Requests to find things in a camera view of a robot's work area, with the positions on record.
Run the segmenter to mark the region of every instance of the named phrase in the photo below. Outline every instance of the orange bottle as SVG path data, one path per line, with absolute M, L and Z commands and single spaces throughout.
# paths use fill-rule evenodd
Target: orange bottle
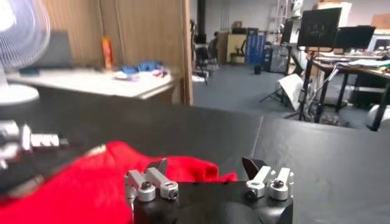
M 108 37 L 102 38 L 102 50 L 104 59 L 104 68 L 107 70 L 113 70 L 114 60 L 112 54 L 111 40 Z

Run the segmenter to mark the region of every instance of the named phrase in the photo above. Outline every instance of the fan base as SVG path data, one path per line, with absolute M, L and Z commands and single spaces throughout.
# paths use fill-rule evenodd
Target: fan base
M 0 107 L 17 105 L 36 99 L 39 99 L 39 93 L 33 87 L 23 85 L 0 86 Z

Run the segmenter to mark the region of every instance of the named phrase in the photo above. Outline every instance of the red cloth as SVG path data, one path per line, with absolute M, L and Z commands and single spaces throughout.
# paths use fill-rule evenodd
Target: red cloth
M 106 152 L 78 159 L 32 195 L 0 203 L 0 222 L 128 223 L 123 176 L 160 159 L 122 142 L 110 143 Z M 185 156 L 168 157 L 166 176 L 174 181 L 236 180 L 235 173 L 218 177 L 214 164 Z

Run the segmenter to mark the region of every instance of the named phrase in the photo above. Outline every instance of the electric fan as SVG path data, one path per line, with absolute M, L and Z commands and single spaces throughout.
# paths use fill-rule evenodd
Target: electric fan
M 43 55 L 49 39 L 49 17 L 41 0 L 0 0 L 0 106 L 39 98 L 32 87 L 9 85 L 4 69 L 31 65 Z

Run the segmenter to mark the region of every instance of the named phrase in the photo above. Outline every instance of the black table surface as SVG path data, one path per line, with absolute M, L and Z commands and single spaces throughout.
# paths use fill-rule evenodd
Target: black table surface
M 94 146 L 124 141 L 150 156 L 188 155 L 216 163 L 221 174 L 247 177 L 241 157 L 295 173 L 296 223 L 388 223 L 390 138 L 384 133 L 278 120 L 218 110 L 39 88 L 40 100 L 1 109 L 0 119 L 61 132 L 77 147 L 36 153 L 0 173 L 0 192 L 50 175 Z

